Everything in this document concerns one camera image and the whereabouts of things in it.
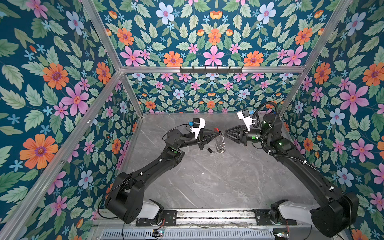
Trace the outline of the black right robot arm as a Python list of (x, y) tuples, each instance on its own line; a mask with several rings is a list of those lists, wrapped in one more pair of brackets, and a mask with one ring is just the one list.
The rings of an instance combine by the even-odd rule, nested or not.
[(260, 143), (261, 149), (289, 169), (310, 191), (315, 205), (304, 205), (288, 200), (271, 204), (269, 216), (273, 224), (294, 220), (314, 226), (322, 235), (332, 238), (356, 222), (359, 198), (355, 193), (344, 193), (312, 166), (296, 145), (282, 134), (283, 122), (277, 104), (266, 102), (254, 113), (239, 111), (244, 122), (228, 130), (224, 136), (246, 146)]

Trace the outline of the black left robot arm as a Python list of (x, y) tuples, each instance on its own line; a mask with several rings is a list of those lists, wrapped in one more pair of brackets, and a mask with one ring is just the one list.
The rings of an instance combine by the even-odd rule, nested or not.
[(107, 194), (105, 208), (130, 224), (144, 219), (157, 226), (164, 219), (164, 207), (155, 200), (144, 201), (145, 190), (162, 174), (175, 168), (185, 156), (181, 148), (197, 145), (200, 150), (222, 133), (208, 129), (197, 129), (187, 134), (172, 129), (166, 134), (165, 148), (151, 163), (130, 174), (120, 173)]

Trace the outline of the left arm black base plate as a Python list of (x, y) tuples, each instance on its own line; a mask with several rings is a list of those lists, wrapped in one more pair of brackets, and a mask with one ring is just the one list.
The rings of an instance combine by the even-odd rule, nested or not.
[(153, 219), (140, 218), (137, 219), (135, 225), (136, 227), (174, 227), (176, 225), (177, 213), (176, 210), (160, 210)]

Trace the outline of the steel keyring with red handle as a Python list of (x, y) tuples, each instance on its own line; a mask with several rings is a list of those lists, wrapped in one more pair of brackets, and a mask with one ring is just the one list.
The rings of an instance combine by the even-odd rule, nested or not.
[(214, 131), (219, 133), (219, 136), (215, 138), (216, 153), (223, 154), (226, 151), (225, 136), (218, 128), (214, 128)]

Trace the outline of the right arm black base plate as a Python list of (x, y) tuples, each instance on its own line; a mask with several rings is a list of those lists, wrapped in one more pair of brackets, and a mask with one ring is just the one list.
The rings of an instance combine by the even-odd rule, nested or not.
[(274, 222), (271, 220), (270, 210), (268, 209), (252, 209), (252, 212), (255, 214), (255, 219), (257, 225), (259, 226), (297, 226), (298, 223), (295, 220), (277, 220)]

